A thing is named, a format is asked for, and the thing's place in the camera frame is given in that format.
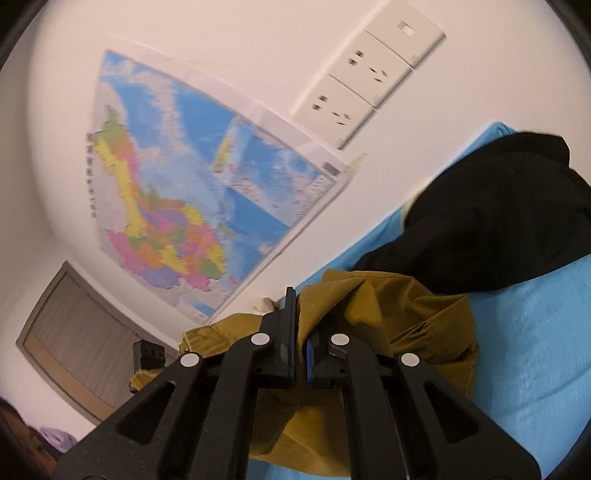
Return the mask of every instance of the blue fabric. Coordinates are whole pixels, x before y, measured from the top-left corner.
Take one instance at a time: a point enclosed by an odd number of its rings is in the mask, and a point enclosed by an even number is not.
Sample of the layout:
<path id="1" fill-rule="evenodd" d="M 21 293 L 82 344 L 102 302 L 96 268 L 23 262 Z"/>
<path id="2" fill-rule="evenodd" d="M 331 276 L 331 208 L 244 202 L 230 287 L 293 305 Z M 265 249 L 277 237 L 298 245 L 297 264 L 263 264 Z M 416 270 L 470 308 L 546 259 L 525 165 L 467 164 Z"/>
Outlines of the blue fabric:
<path id="1" fill-rule="evenodd" d="M 491 125 L 459 157 L 514 131 Z M 394 212 L 328 268 L 351 270 L 366 252 L 402 233 Z M 591 255 L 503 290 L 469 295 L 480 343 L 475 403 L 530 451 L 547 476 L 591 418 Z M 249 480 L 322 477 L 251 461 Z"/>

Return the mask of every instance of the white circular joint cap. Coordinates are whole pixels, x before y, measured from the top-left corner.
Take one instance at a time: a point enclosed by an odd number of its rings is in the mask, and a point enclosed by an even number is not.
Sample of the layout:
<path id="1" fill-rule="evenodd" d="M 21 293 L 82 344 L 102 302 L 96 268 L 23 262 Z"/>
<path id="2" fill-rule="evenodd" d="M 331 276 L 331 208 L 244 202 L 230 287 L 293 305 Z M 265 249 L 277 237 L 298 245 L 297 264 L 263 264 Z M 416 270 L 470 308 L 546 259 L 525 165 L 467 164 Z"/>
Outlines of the white circular joint cap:
<path id="1" fill-rule="evenodd" d="M 349 337 L 347 337 L 344 333 L 335 333 L 332 337 L 330 337 L 330 341 L 334 345 L 347 345 L 349 343 Z"/>
<path id="2" fill-rule="evenodd" d="M 405 353 L 400 357 L 400 361 L 407 367 L 416 367 L 421 359 L 414 353 Z"/>
<path id="3" fill-rule="evenodd" d="M 255 345 L 266 345 L 271 341 L 271 337 L 269 337 L 266 333 L 255 333 L 251 336 L 251 342 Z"/>
<path id="4" fill-rule="evenodd" d="M 199 356 L 196 353 L 185 353 L 181 357 L 181 365 L 184 367 L 194 367 L 199 363 Z"/>

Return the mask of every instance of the map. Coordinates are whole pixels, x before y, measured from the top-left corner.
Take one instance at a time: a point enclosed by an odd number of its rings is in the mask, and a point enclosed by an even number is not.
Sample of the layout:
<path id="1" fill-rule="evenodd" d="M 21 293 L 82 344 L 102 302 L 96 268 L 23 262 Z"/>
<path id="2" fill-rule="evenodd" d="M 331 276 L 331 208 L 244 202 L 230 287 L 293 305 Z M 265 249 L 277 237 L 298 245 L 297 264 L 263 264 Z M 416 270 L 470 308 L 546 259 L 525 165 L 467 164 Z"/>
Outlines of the map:
<path id="1" fill-rule="evenodd" d="M 112 51 L 88 140 L 102 249 L 199 323 L 334 183 L 245 117 Z"/>

